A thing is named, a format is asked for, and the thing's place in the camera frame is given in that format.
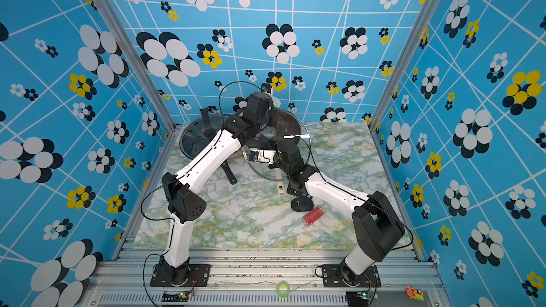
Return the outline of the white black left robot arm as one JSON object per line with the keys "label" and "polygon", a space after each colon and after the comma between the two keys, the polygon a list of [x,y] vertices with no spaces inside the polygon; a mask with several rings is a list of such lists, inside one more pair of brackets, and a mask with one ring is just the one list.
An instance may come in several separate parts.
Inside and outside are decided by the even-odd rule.
{"label": "white black left robot arm", "polygon": [[162,178],[170,212],[169,240],[157,269],[167,284],[182,285],[189,276],[189,245],[195,221],[205,212],[198,193],[220,165],[269,124],[272,96],[254,92],[242,112],[223,123],[207,146],[183,169]]}

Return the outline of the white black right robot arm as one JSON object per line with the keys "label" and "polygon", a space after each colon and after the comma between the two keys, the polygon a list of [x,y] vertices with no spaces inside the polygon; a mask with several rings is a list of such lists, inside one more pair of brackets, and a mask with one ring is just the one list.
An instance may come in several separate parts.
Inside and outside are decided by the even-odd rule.
{"label": "white black right robot arm", "polygon": [[301,156],[296,139],[283,139],[274,150],[253,152],[251,159],[284,172],[289,187],[305,198],[318,198],[353,221],[356,246],[340,264],[345,284],[356,287],[365,271],[385,259],[405,235],[406,227],[383,193],[359,193],[330,179]]}

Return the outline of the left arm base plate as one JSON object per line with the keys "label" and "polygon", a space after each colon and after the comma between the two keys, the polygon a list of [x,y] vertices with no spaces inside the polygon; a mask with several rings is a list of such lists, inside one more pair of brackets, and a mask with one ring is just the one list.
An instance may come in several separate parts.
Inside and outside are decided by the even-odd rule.
{"label": "left arm base plate", "polygon": [[172,269],[169,265],[156,264],[153,267],[151,287],[207,287],[210,264],[189,264]]}

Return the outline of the light green microfiber cloth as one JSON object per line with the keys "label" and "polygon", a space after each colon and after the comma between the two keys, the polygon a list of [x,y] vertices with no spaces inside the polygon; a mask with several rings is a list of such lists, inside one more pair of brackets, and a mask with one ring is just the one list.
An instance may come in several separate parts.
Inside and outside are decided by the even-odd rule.
{"label": "light green microfiber cloth", "polygon": [[272,104],[274,109],[279,109],[281,107],[281,102],[276,97],[272,97]]}

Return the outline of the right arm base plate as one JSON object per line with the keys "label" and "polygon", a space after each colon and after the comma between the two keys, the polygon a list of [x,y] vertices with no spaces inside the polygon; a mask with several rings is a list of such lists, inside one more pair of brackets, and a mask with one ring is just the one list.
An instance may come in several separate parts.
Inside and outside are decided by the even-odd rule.
{"label": "right arm base plate", "polygon": [[323,280],[325,288],[364,288],[373,289],[382,287],[378,268],[372,265],[357,276],[347,280],[342,274],[340,264],[322,264],[318,276]]}

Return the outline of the glass pot lid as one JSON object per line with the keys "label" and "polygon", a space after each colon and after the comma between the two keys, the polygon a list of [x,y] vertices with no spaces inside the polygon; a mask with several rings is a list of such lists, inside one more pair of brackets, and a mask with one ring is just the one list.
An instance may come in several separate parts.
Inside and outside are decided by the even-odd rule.
{"label": "glass pot lid", "polygon": [[284,172],[279,168],[281,160],[278,143],[293,140],[297,146],[303,146],[303,142],[308,146],[311,144],[311,136],[305,123],[296,117],[295,120],[291,118],[292,115],[288,119],[271,122],[242,147],[244,160],[259,177],[276,182],[284,179]]}
{"label": "glass pot lid", "polygon": [[194,159],[217,135],[230,115],[200,110],[200,118],[191,122],[182,132],[179,148],[184,156]]}

